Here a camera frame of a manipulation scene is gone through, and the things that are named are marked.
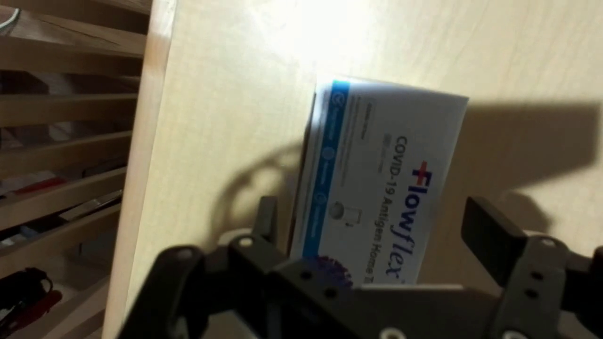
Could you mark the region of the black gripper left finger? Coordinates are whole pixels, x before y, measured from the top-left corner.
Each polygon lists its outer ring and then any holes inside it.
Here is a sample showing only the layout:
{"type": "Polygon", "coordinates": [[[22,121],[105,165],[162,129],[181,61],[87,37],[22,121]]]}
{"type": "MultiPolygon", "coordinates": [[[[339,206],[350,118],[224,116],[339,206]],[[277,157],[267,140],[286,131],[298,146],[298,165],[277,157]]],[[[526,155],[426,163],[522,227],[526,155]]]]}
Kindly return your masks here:
{"type": "Polygon", "coordinates": [[[277,244],[277,200],[273,197],[260,199],[252,234],[271,246],[277,244]]]}

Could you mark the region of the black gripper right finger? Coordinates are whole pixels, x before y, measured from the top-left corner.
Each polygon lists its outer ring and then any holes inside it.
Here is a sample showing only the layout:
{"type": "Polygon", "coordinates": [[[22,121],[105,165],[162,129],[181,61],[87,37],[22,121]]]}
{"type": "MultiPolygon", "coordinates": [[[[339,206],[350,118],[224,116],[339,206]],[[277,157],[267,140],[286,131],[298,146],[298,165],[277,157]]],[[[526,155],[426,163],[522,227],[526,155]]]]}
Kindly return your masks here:
{"type": "Polygon", "coordinates": [[[462,240],[507,295],[563,295],[569,249],[554,238],[526,234],[486,200],[465,200],[462,240]]]}

